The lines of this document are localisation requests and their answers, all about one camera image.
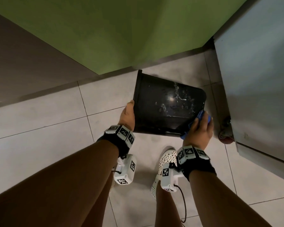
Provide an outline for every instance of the hand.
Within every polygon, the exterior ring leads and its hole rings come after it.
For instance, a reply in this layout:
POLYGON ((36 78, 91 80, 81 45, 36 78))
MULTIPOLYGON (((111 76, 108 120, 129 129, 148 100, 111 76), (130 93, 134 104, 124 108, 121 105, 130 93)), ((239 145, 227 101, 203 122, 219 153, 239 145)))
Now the hand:
POLYGON ((135 128, 135 114, 133 113, 133 105, 135 101, 131 100, 127 103, 126 107, 123 109, 120 120, 118 122, 119 125, 124 125, 129 130, 133 131, 135 128))
POLYGON ((213 136, 213 118, 208 123, 208 113, 205 111, 200 122, 200 127, 197 129, 198 122, 199 119, 196 118, 183 141, 183 146, 193 146, 205 150, 209 140, 213 136))

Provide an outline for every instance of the tile floor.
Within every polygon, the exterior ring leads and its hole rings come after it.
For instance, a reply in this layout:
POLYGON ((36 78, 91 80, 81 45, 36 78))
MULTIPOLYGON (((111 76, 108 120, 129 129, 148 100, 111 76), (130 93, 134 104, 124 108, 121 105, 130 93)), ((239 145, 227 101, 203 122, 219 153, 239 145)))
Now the tile floor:
MULTIPOLYGON (((228 114, 225 92, 215 51, 144 68, 160 76, 194 87, 207 94, 206 110, 215 118, 215 137, 206 152, 218 177, 271 225, 284 226, 284 180, 240 157, 235 144, 216 138, 219 122, 228 114)), ((137 72, 93 83, 79 81, 65 90, 0 107, 0 193, 94 142, 132 99, 137 72)), ((156 202, 150 187, 162 152, 181 139, 136 134, 131 153, 138 159, 134 182, 116 185, 110 192, 103 227, 153 226, 156 202)), ((181 178, 187 204, 186 227, 202 226, 189 183, 181 178)), ((181 193, 173 194, 181 218, 181 193)))

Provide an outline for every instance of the wire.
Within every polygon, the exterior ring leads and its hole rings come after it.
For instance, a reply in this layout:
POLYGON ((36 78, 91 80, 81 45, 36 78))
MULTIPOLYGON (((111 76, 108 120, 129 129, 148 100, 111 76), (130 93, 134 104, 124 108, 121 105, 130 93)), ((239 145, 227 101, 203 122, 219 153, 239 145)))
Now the wire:
POLYGON ((120 171, 117 171, 117 170, 112 170, 112 172, 116 172, 116 173, 118 173, 118 174, 121 174, 121 172, 120 172, 120 171))
POLYGON ((185 203, 185 198, 184 198, 184 194, 183 194, 183 192, 182 192, 182 190, 181 190, 181 188, 178 186, 178 185, 175 185, 174 184, 174 186, 175 187, 178 187, 179 189, 180 189, 180 191, 181 191, 181 194, 182 194, 182 197, 183 197, 183 201, 184 201, 184 208, 185 208, 185 219, 184 219, 184 221, 182 221, 182 223, 185 223, 186 222, 186 217, 187 217, 187 210, 186 210, 186 203, 185 203))

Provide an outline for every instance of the person's right arm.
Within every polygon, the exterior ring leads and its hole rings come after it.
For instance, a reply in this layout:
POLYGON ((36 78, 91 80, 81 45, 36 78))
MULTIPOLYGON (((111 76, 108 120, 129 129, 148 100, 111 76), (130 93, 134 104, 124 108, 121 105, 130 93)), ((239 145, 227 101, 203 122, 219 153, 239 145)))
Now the person's right arm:
MULTIPOLYGON (((206 148, 213 135, 213 119, 209 124, 207 121, 207 112, 205 112, 198 129, 198 119, 194 121, 183 141, 183 146, 192 145, 202 150, 206 148)), ((271 226, 221 182, 215 174, 193 170, 189 174, 189 182, 203 227, 271 226)))

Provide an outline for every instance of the green wall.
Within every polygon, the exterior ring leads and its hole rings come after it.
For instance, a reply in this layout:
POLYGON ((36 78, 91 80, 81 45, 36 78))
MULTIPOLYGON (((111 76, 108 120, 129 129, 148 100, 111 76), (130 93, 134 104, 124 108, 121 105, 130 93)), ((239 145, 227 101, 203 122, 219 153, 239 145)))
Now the green wall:
POLYGON ((0 14, 103 74, 201 47, 246 0, 0 0, 0 14))

